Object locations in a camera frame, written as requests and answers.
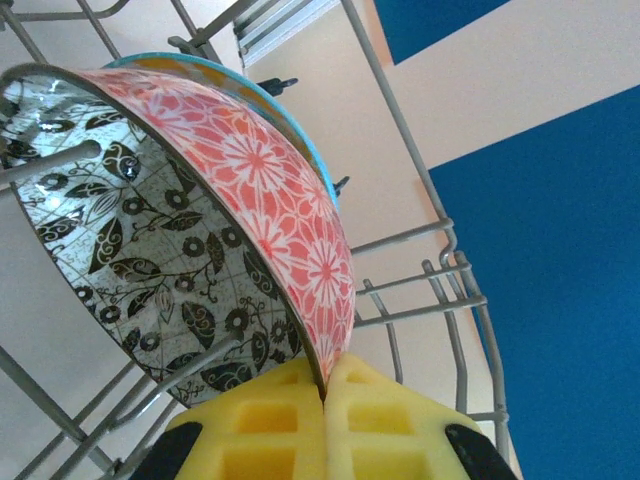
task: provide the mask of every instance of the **gray wire rack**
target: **gray wire rack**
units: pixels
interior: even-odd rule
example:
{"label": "gray wire rack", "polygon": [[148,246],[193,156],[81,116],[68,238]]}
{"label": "gray wire rack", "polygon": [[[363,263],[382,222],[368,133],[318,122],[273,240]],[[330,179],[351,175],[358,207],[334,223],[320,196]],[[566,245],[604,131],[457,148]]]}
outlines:
{"label": "gray wire rack", "polygon": [[[32,21],[88,20],[113,58],[119,58],[120,54],[108,33],[103,28],[100,20],[117,14],[129,3],[129,0],[117,0],[110,8],[102,11],[93,11],[86,0],[77,0],[77,2],[81,10],[79,12],[18,14],[12,11],[13,2],[11,0],[0,0],[0,29],[4,29],[4,23],[6,22],[33,59],[36,62],[46,63],[46,58],[24,29],[22,23]],[[233,22],[234,19],[243,14],[243,12],[247,11],[255,2],[256,0],[238,0],[206,27],[200,29],[196,28],[181,0],[171,0],[173,8],[184,23],[191,39],[187,41],[180,37],[171,37],[169,44],[179,48],[183,53],[197,55],[219,62],[220,60],[211,47],[209,39],[227,24]],[[391,349],[395,378],[396,381],[402,383],[402,360],[398,351],[394,323],[425,315],[444,315],[456,366],[456,409],[476,421],[494,422],[496,447],[500,454],[508,461],[509,434],[507,430],[508,414],[504,375],[498,344],[487,308],[487,299],[482,295],[473,276],[471,265],[467,261],[464,253],[456,250],[457,238],[453,231],[453,222],[447,216],[356,9],[351,0],[341,0],[341,2],[438,217],[436,222],[381,238],[365,245],[360,245],[353,248],[351,252],[354,256],[367,255],[373,251],[385,249],[415,237],[434,235],[436,233],[444,233],[447,238],[447,245],[440,252],[438,265],[436,267],[434,267],[429,260],[424,260],[421,264],[424,273],[419,275],[397,279],[380,285],[374,285],[370,280],[365,279],[364,288],[358,290],[356,295],[358,297],[370,296],[379,311],[379,316],[362,319],[359,313],[356,312],[355,329],[385,325]],[[79,145],[78,147],[74,147],[78,149],[78,151],[71,152],[67,150],[66,152],[42,159],[37,164],[31,163],[8,171],[0,171],[0,186],[15,181],[16,179],[33,175],[36,173],[34,172],[34,168],[42,171],[54,165],[69,161],[72,157],[76,158],[78,155],[90,155],[92,147],[92,145]],[[9,192],[9,189],[0,190],[0,195],[10,195]],[[448,282],[453,291],[455,297],[453,300],[449,299],[444,289],[443,279]],[[387,311],[380,296],[381,292],[413,282],[425,282],[425,280],[426,283],[429,284],[429,288],[435,293],[437,298],[436,304],[429,304],[420,308],[397,313],[389,313]],[[467,411],[467,367],[456,322],[456,312],[465,309],[471,309],[475,312],[481,327],[480,334],[486,346],[486,354],[488,356],[493,383],[493,410],[489,412],[469,413]],[[104,472],[104,475],[101,477],[102,480],[126,478],[142,461],[150,448],[149,443],[176,408],[177,402],[172,400],[169,403],[155,420],[151,428],[143,435],[131,454],[124,460],[113,460],[109,458],[99,447],[101,439],[103,439],[105,435],[113,433],[122,426],[135,421],[163,392],[210,362],[219,352],[228,347],[230,343],[237,341],[237,338],[229,336],[218,344],[213,345],[206,353],[200,355],[191,363],[158,383],[150,393],[141,400],[138,400],[135,406],[131,407],[134,401],[141,396],[144,389],[152,383],[149,377],[141,376],[135,385],[120,399],[118,404],[90,433],[86,433],[82,429],[82,422],[100,405],[107,395],[131,373],[135,365],[133,361],[129,362],[119,371],[74,418],[71,418],[47,392],[42,389],[29,373],[0,346],[0,369],[60,428],[60,433],[18,474],[16,480],[26,479],[33,474],[44,460],[60,446],[65,438],[69,438],[75,442],[77,448],[53,475],[53,480],[67,478],[78,464],[87,457]]]}

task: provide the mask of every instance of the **patterned bowl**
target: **patterned bowl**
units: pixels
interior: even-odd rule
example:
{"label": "patterned bowl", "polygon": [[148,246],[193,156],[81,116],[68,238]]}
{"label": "patterned bowl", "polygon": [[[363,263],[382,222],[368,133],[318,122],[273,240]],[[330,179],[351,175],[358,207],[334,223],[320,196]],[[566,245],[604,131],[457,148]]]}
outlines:
{"label": "patterned bowl", "polygon": [[148,52],[115,60],[106,68],[135,68],[170,73],[213,87],[248,105],[291,142],[323,181],[334,205],[338,197],[320,153],[296,120],[258,85],[218,63],[183,53]]}
{"label": "patterned bowl", "polygon": [[170,393],[191,406],[306,353],[324,394],[353,327],[351,257],[321,181],[274,127],[157,72],[26,64],[0,91],[5,168],[101,145],[12,186],[85,307],[149,375],[241,331]]}

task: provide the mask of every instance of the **blue wall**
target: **blue wall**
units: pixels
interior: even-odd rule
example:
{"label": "blue wall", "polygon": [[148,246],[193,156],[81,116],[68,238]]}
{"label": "blue wall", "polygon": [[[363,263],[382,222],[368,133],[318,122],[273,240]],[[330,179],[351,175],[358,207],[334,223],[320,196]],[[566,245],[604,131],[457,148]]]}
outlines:
{"label": "blue wall", "polygon": [[396,65],[505,3],[507,0],[375,0]]}
{"label": "blue wall", "polygon": [[432,170],[527,479],[640,478],[640,87]]}

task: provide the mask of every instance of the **leaf pattern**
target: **leaf pattern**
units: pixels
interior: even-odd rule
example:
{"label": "leaf pattern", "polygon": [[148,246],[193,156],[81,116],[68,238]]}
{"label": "leaf pattern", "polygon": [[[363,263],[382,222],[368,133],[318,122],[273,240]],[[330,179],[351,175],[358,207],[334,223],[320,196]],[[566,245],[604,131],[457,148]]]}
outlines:
{"label": "leaf pattern", "polygon": [[97,272],[120,253],[122,248],[122,224],[112,218],[100,229],[93,246],[89,274]]}
{"label": "leaf pattern", "polygon": [[151,289],[145,290],[144,292],[136,295],[135,298],[131,300],[129,308],[127,308],[127,315],[129,318],[133,318],[136,313],[144,309],[144,307],[149,303],[149,300],[153,297],[154,293],[155,291]]}
{"label": "leaf pattern", "polygon": [[143,282],[159,276],[162,272],[151,260],[145,258],[125,258],[109,264],[113,273],[125,282]]}
{"label": "leaf pattern", "polygon": [[120,142],[111,142],[102,156],[102,165],[112,175],[133,181],[140,173],[140,160],[129,147]]}
{"label": "leaf pattern", "polygon": [[198,212],[181,212],[175,217],[160,225],[160,228],[173,232],[182,232],[196,225],[202,219],[202,214]]}
{"label": "leaf pattern", "polygon": [[124,118],[120,112],[116,112],[115,110],[110,112],[103,112],[100,115],[90,118],[87,120],[87,123],[84,126],[85,130],[92,130],[98,127],[104,127],[105,125],[110,125],[114,122],[118,122]]}
{"label": "leaf pattern", "polygon": [[80,185],[73,187],[69,190],[65,197],[67,198],[90,198],[97,197],[98,195],[102,195],[103,193],[107,193],[109,191],[109,187],[107,187],[103,183],[92,182],[92,183],[81,183]]}
{"label": "leaf pattern", "polygon": [[18,160],[29,161],[40,158],[40,153],[38,153],[35,148],[33,148],[29,143],[21,140],[9,139],[6,149],[7,154],[10,157]]}
{"label": "leaf pattern", "polygon": [[289,341],[289,346],[291,347],[291,351],[294,355],[297,355],[302,350],[302,342],[300,341],[300,335],[298,334],[298,329],[296,328],[296,320],[289,318],[287,322],[287,340]]}
{"label": "leaf pattern", "polygon": [[11,118],[20,113],[20,105],[12,102],[8,98],[0,98],[0,114],[5,117]]}
{"label": "leaf pattern", "polygon": [[243,254],[244,267],[251,278],[251,281],[260,289],[262,293],[274,300],[278,299],[278,289],[275,282],[269,275],[267,267],[255,252],[245,251]]}
{"label": "leaf pattern", "polygon": [[254,332],[251,337],[251,357],[258,372],[262,370],[269,357],[269,339],[260,331]]}
{"label": "leaf pattern", "polygon": [[231,390],[244,382],[248,382],[253,377],[249,365],[239,362],[231,362],[202,370],[200,376],[207,385],[220,392]]}
{"label": "leaf pattern", "polygon": [[182,320],[193,333],[200,345],[209,348],[215,337],[216,320],[203,305],[193,302],[182,304]]}
{"label": "leaf pattern", "polygon": [[215,273],[220,272],[224,266],[224,249],[222,248],[222,243],[213,232],[209,233],[207,237],[206,249],[211,258],[213,271]]}
{"label": "leaf pattern", "polygon": [[185,167],[180,165],[171,155],[167,155],[167,162],[171,165],[171,168],[173,168],[184,192],[189,193],[193,190],[196,186],[196,182],[194,182],[191,173]]}
{"label": "leaf pattern", "polygon": [[180,370],[182,367],[188,365],[194,358],[198,357],[199,355],[200,352],[189,352],[183,353],[179,357],[174,358],[165,367],[167,373],[174,373],[177,370]]}
{"label": "leaf pattern", "polygon": [[42,243],[55,242],[73,232],[84,214],[84,207],[79,207],[68,214],[45,223],[36,229],[36,234]]}
{"label": "leaf pattern", "polygon": [[97,222],[111,212],[120,202],[121,196],[122,190],[110,190],[102,194],[91,206],[91,210],[87,214],[87,225]]}

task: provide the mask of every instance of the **bowl rim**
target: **bowl rim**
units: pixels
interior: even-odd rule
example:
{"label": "bowl rim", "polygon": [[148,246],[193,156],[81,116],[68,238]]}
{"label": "bowl rim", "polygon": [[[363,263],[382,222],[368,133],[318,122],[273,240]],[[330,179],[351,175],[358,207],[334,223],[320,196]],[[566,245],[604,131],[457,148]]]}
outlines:
{"label": "bowl rim", "polygon": [[[260,252],[260,249],[256,247],[255,242],[251,240],[247,232],[245,232],[245,230],[241,227],[239,222],[229,212],[226,202],[216,194],[216,192],[208,185],[206,181],[202,179],[200,174],[196,171],[195,168],[193,168],[191,163],[185,159],[184,155],[181,154],[176,148],[174,148],[168,141],[164,139],[164,137],[160,134],[160,132],[158,132],[155,128],[149,125],[144,119],[140,118],[134,112],[129,110],[128,107],[121,104],[115,98],[111,97],[107,92],[103,91],[97,85],[93,84],[90,80],[82,77],[81,75],[75,73],[74,71],[70,71],[62,67],[57,67],[55,65],[33,63],[33,62],[16,65],[5,70],[2,74],[0,74],[0,95],[3,95],[6,89],[13,82],[20,81],[21,79],[24,79],[25,77],[28,77],[28,76],[37,76],[37,75],[50,76],[53,79],[67,81],[69,84],[73,85],[74,87],[80,88],[83,91],[91,95],[94,95],[97,99],[103,101],[108,106],[116,109],[118,113],[122,114],[127,120],[134,123],[137,127],[142,129],[147,135],[149,135],[149,137],[153,141],[155,141],[158,145],[160,145],[160,147],[164,151],[172,155],[176,159],[176,161],[179,161],[183,167],[188,168],[189,172],[191,172],[192,174],[192,178],[194,182],[196,182],[198,186],[202,189],[203,194],[210,195],[211,197],[213,197],[215,201],[217,201],[223,207],[221,210],[222,215],[232,226],[236,227],[236,231],[242,237],[243,243],[246,242],[246,244],[251,245],[253,251],[259,256],[260,260],[263,262],[263,264],[267,268],[269,275],[271,276],[271,279],[274,281],[274,283],[278,287],[281,293],[282,303],[285,307],[285,310],[289,312],[292,319],[294,320],[294,325],[298,332],[298,336],[300,337],[300,340],[302,342],[304,353],[311,367],[314,383],[318,387],[320,397],[324,398],[327,393],[327,390],[326,390],[327,385],[325,384],[324,377],[322,375],[322,369],[320,367],[318,355],[316,354],[316,350],[313,346],[313,343],[309,338],[309,334],[307,332],[307,329],[305,328],[304,322],[300,317],[299,312],[291,302],[288,294],[286,293],[287,292],[286,288],[283,288],[280,282],[280,279],[273,272],[273,268],[269,264],[269,261],[264,258],[263,254]],[[15,182],[12,182],[10,184],[10,188],[13,194],[16,196],[16,199],[18,200],[18,204],[20,205],[20,209],[24,214],[24,216],[26,217],[27,221],[29,222],[29,225],[31,226],[35,234],[35,230],[36,230],[35,225],[31,221],[30,216],[26,213],[23,202],[20,201],[20,198],[17,194],[17,187],[15,185]],[[65,280],[65,282],[67,282],[69,287],[72,288],[72,285],[67,280],[67,277],[62,273],[57,263],[53,261],[53,258],[49,250],[47,250],[47,248],[44,247],[44,245],[42,244],[42,242],[40,241],[37,235],[36,235],[36,238],[38,238],[38,242],[42,245],[42,248],[45,250],[49,258],[51,258],[53,265],[60,272],[61,277]],[[104,326],[99,321],[96,320],[96,323],[98,323],[104,329]],[[113,337],[111,338],[118,345],[118,348],[121,348],[120,344],[118,344],[118,342],[116,342],[116,340]]]}
{"label": "bowl rim", "polygon": [[327,192],[329,193],[329,196],[331,197],[331,201],[335,205],[336,209],[339,210],[340,205],[339,205],[339,202],[338,202],[338,196],[336,195],[335,189],[333,188],[333,181],[331,180],[331,175],[329,174],[329,169],[327,168],[326,163],[322,159],[322,156],[320,155],[320,152],[318,152],[318,149],[316,148],[314,143],[311,141],[309,136],[305,133],[304,129],[300,126],[300,124],[296,121],[296,119],[293,118],[293,116],[289,112],[287,112],[280,105],[279,102],[276,102],[271,95],[269,95],[267,92],[265,92],[257,84],[255,84],[254,82],[252,82],[248,78],[240,75],[237,72],[234,72],[233,70],[231,70],[228,67],[225,67],[224,65],[221,65],[219,63],[215,63],[215,62],[213,62],[211,60],[208,60],[206,58],[196,57],[194,55],[187,55],[185,53],[173,53],[173,52],[145,52],[145,53],[137,53],[135,55],[128,55],[126,57],[122,57],[122,58],[119,58],[119,59],[114,60],[112,62],[109,62],[102,68],[124,68],[124,67],[129,68],[129,67],[133,66],[133,64],[134,64],[134,62],[136,60],[146,60],[146,59],[154,59],[154,58],[155,59],[157,59],[157,58],[169,58],[171,60],[175,60],[175,61],[178,61],[178,62],[198,64],[198,65],[201,65],[203,67],[210,68],[211,70],[215,70],[215,71],[217,71],[219,73],[222,73],[222,74],[226,75],[227,77],[231,78],[232,80],[235,80],[236,82],[240,83],[242,86],[244,86],[246,88],[249,88],[254,93],[256,93],[257,95],[262,97],[262,99],[265,102],[267,102],[271,106],[271,108],[273,108],[280,115],[282,115],[282,117],[293,128],[293,131],[305,143],[305,145],[309,149],[309,152],[311,153],[311,155],[313,156],[314,160],[316,161],[316,164],[318,166],[318,169],[320,170],[320,173],[322,174],[322,181],[324,182],[325,187],[327,188]]}

